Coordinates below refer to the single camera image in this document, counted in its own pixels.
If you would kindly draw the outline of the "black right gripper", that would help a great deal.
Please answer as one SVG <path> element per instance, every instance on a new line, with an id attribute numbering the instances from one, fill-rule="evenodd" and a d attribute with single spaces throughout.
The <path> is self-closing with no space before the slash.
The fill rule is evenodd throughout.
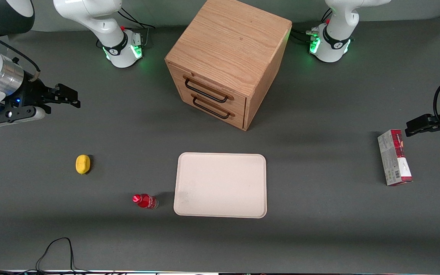
<path id="1" fill-rule="evenodd" d="M 45 113 L 51 113 L 51 107 L 48 104 L 69 104 L 75 108 L 81 107 L 76 90 L 63 84 L 57 84 L 54 93 L 52 90 L 39 79 L 34 82 L 24 79 L 19 89 L 13 94 L 13 106 L 40 107 Z"/>

